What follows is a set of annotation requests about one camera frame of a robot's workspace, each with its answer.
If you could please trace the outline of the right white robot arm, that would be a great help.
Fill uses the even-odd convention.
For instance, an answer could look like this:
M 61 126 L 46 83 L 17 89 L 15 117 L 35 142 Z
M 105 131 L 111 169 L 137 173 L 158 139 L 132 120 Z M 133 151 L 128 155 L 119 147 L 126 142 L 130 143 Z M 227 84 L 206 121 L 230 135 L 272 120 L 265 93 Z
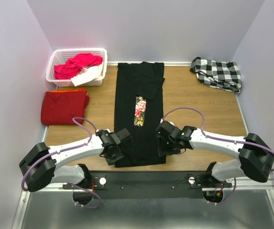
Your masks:
M 265 183 L 272 171 L 274 154 L 257 134 L 219 135 L 193 126 L 179 129 L 171 122 L 162 121 L 156 129 L 156 137 L 160 156 L 175 155 L 182 149 L 198 149 L 232 157 L 230 161 L 212 162 L 206 171 L 194 177 L 196 184 L 203 187 L 213 187 L 238 177 Z

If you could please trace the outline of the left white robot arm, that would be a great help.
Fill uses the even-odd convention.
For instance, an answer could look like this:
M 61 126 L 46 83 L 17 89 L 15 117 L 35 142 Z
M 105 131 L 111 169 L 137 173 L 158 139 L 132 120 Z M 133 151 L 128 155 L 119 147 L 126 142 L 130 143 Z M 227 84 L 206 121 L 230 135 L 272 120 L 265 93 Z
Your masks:
M 118 132 L 98 130 L 88 138 L 69 144 L 46 146 L 36 144 L 19 163 L 23 175 L 21 188 L 36 192 L 53 183 L 89 183 L 91 175 L 85 165 L 68 164 L 89 156 L 104 156 L 119 160 L 120 148 L 132 142 L 129 131 L 124 128 Z

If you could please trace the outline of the black floral print t-shirt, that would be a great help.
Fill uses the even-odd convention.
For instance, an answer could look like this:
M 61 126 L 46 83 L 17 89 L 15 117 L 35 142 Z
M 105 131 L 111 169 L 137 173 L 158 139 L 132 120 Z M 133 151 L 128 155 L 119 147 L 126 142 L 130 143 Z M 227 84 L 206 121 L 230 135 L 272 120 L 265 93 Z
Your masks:
M 126 128 L 132 142 L 122 148 L 116 167 L 164 164 L 159 157 L 156 128 L 163 117 L 164 63 L 119 63 L 117 71 L 114 131 Z

